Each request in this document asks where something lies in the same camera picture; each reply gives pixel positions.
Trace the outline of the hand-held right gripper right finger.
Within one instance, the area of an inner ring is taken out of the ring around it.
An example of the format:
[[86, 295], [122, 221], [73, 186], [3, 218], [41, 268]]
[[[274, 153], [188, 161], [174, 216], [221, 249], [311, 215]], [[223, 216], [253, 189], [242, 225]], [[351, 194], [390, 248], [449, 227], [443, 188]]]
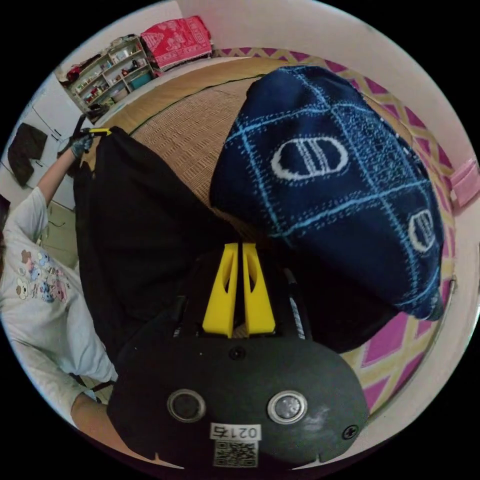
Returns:
[[254, 243], [242, 244], [242, 272], [246, 332], [273, 334], [276, 323]]

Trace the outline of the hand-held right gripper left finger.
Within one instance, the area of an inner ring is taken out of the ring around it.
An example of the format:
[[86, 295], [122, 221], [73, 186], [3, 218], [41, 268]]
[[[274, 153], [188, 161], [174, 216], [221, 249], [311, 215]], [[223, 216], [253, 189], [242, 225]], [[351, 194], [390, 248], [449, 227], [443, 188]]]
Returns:
[[233, 335], [238, 271], [239, 244], [227, 243], [219, 259], [202, 322], [203, 331], [209, 335]]

